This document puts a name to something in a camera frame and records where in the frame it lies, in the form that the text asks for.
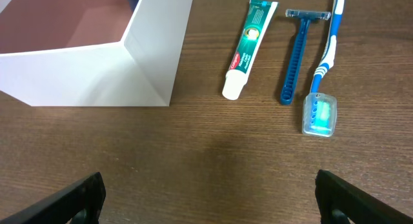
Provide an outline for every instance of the toothbrush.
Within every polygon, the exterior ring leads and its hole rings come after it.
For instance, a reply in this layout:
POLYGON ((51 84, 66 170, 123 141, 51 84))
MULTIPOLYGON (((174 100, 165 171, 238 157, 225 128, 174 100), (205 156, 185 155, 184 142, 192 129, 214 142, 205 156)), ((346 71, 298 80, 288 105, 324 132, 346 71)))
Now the toothbrush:
POLYGON ((341 24, 345 0, 334 0, 333 15, 325 51, 314 72, 309 95, 305 98, 303 111, 303 133, 306 135, 330 137, 337 121, 337 99, 318 92, 324 75, 334 66, 337 47, 337 33, 341 24))
POLYGON ((321 79, 334 66, 334 57, 337 47, 337 33, 341 23, 341 16, 344 10, 344 0, 334 0, 333 15, 330 23, 330 31, 328 40, 325 46, 323 58, 314 73, 314 78, 311 84, 311 92, 317 92, 321 79))

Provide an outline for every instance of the toothpaste tube cap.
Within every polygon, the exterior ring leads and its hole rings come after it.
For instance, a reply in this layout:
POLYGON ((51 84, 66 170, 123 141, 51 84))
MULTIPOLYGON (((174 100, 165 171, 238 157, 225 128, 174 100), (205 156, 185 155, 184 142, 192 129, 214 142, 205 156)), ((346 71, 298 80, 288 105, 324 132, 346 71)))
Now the toothpaste tube cap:
POLYGON ((229 70, 222 95, 230 100, 238 99, 245 85, 247 75, 239 70, 229 70))

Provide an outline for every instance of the table surface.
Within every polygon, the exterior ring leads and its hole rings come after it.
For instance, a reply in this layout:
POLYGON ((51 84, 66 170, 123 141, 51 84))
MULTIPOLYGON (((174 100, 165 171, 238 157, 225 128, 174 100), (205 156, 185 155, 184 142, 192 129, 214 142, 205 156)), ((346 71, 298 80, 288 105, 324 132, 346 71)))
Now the table surface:
POLYGON ((311 25, 292 105, 278 96, 298 22, 279 8, 237 101, 222 97, 248 0, 194 0, 170 107, 34 108, 0 94, 0 219, 100 171, 101 223, 319 223, 330 170, 413 216, 413 0, 346 0, 332 138, 301 133, 328 22, 311 25))

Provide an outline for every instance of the transparent toothbrush cap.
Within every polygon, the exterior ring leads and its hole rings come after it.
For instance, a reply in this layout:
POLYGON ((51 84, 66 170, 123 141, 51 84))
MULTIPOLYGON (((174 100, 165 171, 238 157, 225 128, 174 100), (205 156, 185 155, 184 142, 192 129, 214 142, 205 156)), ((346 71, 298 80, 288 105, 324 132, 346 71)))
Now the transparent toothbrush cap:
POLYGON ((303 134, 330 137, 337 121, 337 99, 319 92, 310 93, 304 101, 303 134))

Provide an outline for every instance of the blue razor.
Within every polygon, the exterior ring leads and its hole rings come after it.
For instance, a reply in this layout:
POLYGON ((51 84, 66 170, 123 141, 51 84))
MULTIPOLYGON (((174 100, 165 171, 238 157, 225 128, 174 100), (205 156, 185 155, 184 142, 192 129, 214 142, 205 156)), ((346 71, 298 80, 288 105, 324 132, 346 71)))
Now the blue razor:
POLYGON ((288 9, 285 12, 285 15, 287 17, 296 17, 301 20, 280 98, 282 105, 289 105, 294 98, 294 91, 296 90, 299 69, 304 55, 310 23, 318 19, 327 21, 330 19, 331 13, 288 9))
POLYGON ((330 32, 323 58, 314 73, 309 95, 305 98, 303 111, 303 133, 330 137, 337 121, 337 99, 318 92, 324 75, 333 67, 337 46, 337 33, 343 15, 345 0, 334 0, 330 32))

